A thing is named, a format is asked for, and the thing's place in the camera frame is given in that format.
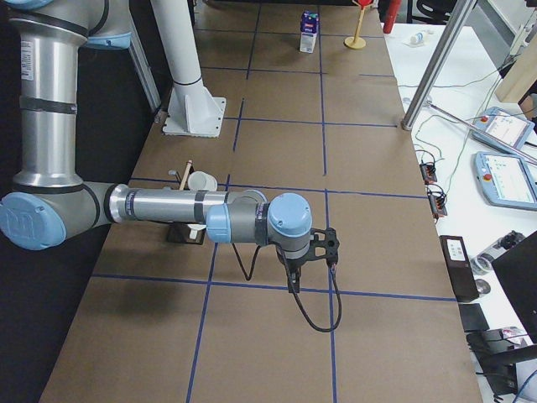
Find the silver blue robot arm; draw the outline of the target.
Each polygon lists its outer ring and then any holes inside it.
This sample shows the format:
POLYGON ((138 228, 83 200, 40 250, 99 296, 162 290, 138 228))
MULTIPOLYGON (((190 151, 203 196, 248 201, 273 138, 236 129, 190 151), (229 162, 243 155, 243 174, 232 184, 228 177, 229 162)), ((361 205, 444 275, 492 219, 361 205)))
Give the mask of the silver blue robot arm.
POLYGON ((23 160, 1 200, 3 234, 21 248, 43 250, 112 222, 198 223, 216 243, 272 244, 297 293, 301 266, 315 256, 304 197, 132 188, 76 174, 79 49, 126 49, 130 18, 126 1, 8 2, 20 35, 23 160))

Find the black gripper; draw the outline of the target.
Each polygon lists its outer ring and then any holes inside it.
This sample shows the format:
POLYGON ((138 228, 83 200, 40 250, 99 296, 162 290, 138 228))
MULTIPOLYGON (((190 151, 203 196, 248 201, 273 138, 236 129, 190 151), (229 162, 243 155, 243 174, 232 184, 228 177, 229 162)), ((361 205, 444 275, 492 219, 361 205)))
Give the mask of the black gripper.
POLYGON ((285 260, 287 286, 290 294, 298 294, 300 292, 300 277, 302 265, 303 262, 301 259, 285 260))

